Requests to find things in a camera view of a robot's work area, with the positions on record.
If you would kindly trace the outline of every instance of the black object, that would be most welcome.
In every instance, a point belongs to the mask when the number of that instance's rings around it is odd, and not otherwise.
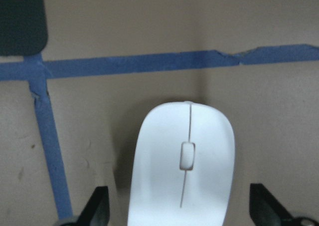
[[[0,0],[0,55],[33,55],[47,43],[43,0]]]
[[[77,222],[61,226],[107,226],[109,220],[109,190],[107,186],[102,186],[95,188]]]
[[[256,226],[319,226],[313,219],[292,217],[263,184],[250,185],[249,214]]]

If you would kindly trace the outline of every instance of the dark green rounded corner object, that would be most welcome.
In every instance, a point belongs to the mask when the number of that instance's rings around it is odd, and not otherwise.
[[[34,55],[47,40],[43,0],[0,0],[0,55]]]

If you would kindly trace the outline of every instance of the white computer mouse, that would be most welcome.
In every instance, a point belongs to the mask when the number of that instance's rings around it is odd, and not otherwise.
[[[192,102],[154,108],[137,141],[128,226],[222,226],[234,161],[220,111]]]

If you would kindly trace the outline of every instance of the scroll wheel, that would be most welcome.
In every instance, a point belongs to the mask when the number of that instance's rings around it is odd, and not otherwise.
[[[195,144],[192,142],[183,142],[180,152],[180,164],[181,170],[192,170],[194,166],[195,158]]]

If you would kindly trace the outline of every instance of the mouse scroll wheel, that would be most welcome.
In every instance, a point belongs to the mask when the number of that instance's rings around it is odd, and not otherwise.
[[[180,164],[181,170],[192,170],[194,166],[195,158],[195,144],[192,142],[183,142],[180,152]]]

